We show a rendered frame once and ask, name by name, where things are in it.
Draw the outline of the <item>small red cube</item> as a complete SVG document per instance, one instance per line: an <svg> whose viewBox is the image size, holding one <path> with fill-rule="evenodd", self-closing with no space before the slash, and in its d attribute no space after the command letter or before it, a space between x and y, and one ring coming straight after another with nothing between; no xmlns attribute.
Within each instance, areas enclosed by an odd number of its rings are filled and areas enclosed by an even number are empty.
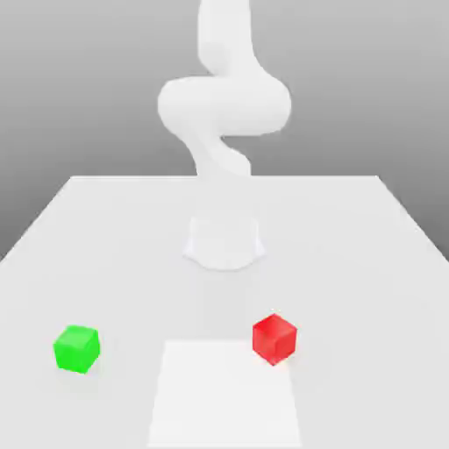
<svg viewBox="0 0 449 449"><path fill-rule="evenodd" d="M253 350L272 366L295 352L296 338L297 328L275 313L253 325Z"/></svg>

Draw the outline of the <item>small green cube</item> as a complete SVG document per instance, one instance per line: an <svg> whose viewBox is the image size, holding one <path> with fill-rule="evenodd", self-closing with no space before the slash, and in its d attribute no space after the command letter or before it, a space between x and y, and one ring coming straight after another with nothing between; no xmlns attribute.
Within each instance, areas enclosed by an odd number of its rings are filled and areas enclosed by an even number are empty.
<svg viewBox="0 0 449 449"><path fill-rule="evenodd" d="M98 330L69 325L53 343L56 365L60 369L86 374L101 351Z"/></svg>

